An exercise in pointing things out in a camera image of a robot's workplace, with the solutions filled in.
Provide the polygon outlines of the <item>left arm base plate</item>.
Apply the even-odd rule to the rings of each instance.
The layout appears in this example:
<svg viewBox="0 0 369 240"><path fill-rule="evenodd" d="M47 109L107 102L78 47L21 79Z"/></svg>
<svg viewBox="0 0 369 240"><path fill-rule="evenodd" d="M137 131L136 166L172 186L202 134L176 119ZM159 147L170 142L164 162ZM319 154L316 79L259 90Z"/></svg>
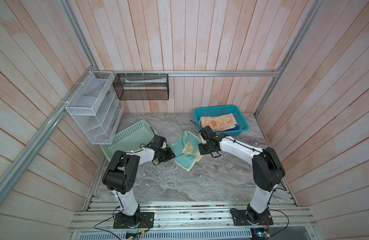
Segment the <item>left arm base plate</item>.
<svg viewBox="0 0 369 240"><path fill-rule="evenodd" d="M136 212L133 216L123 213L115 215L113 223L114 229L134 229L134 228L153 228L154 213L153 212Z"/></svg>

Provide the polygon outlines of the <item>teal yellow-trimmed towel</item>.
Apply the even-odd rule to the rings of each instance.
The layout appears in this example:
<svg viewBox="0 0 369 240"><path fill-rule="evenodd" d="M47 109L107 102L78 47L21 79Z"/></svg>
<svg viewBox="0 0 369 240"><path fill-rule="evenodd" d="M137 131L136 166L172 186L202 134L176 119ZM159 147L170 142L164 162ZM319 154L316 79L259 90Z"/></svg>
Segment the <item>teal yellow-trimmed towel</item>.
<svg viewBox="0 0 369 240"><path fill-rule="evenodd" d="M199 150L201 143L202 140L199 137L190 131L185 131L169 146L175 154L174 162L189 172L203 157Z"/></svg>

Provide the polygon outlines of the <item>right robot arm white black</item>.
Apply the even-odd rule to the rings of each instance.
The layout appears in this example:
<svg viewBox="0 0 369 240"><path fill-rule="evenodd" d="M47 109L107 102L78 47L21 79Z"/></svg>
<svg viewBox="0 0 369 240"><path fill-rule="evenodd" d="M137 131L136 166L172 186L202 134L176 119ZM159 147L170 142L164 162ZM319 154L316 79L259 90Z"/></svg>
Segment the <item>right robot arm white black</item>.
<svg viewBox="0 0 369 240"><path fill-rule="evenodd" d="M246 210L231 209L235 226L256 226L263 223L273 224L269 202L274 190L282 183L286 172L274 149L256 148L237 141L225 133L217 134L209 126L200 130L202 143L199 144L201 155L220 157L219 152L232 154L253 168L256 189Z"/></svg>

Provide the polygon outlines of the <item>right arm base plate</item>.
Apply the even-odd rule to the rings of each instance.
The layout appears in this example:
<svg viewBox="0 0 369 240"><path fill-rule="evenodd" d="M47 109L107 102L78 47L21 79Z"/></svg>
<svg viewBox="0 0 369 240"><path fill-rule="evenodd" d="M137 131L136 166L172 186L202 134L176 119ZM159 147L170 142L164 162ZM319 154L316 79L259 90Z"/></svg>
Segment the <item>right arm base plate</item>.
<svg viewBox="0 0 369 240"><path fill-rule="evenodd" d="M255 211L230 209L235 226L271 226L274 224L269 209L258 214Z"/></svg>

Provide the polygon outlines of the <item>orange patterned towel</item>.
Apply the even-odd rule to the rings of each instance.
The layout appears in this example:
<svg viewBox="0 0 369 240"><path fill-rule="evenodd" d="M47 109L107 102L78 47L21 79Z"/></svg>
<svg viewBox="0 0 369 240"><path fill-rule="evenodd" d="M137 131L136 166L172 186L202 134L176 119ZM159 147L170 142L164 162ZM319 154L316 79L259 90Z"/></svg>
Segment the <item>orange patterned towel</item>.
<svg viewBox="0 0 369 240"><path fill-rule="evenodd" d="M212 125L212 127L219 126L220 128L224 128L229 124L237 124L237 120L233 114L221 115L217 117L200 117L199 124L201 127L206 127Z"/></svg>

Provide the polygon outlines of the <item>blue towel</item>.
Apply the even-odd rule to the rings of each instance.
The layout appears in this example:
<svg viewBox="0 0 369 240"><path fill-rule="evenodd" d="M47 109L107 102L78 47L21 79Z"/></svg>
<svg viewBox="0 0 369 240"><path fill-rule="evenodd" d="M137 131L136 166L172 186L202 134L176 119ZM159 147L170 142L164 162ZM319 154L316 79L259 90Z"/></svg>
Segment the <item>blue towel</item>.
<svg viewBox="0 0 369 240"><path fill-rule="evenodd" d="M216 133L219 132L226 132L226 131L235 131L235 130L240 130L241 127L237 124L229 124L227 126L225 126L224 128L220 128L219 126L216 127L212 127L212 125L209 125L209 127Z"/></svg>

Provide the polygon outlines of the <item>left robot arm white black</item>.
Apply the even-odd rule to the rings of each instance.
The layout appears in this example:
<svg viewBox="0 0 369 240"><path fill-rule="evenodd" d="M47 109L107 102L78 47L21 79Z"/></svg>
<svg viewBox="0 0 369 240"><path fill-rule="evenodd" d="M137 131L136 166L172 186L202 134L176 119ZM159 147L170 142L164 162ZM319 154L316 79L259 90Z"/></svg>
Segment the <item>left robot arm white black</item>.
<svg viewBox="0 0 369 240"><path fill-rule="evenodd" d="M140 206L132 190L138 167L154 160L160 164L174 158L175 154L168 146L166 138L161 136L154 136L150 143L142 144L140 150L114 153L103 174L102 183L119 203L120 213L117 214L116 221L126 222L129 226L139 223Z"/></svg>

